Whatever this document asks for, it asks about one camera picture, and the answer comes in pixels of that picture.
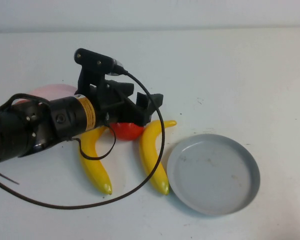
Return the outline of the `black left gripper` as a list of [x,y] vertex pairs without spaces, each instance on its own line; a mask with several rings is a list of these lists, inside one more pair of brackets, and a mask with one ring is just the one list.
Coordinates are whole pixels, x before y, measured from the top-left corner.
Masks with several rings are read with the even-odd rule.
[[98,86],[90,86],[89,99],[96,112],[96,124],[133,123],[144,127],[150,116],[163,104],[160,93],[143,94],[138,92],[136,103],[129,99],[134,93],[134,84],[105,80]]

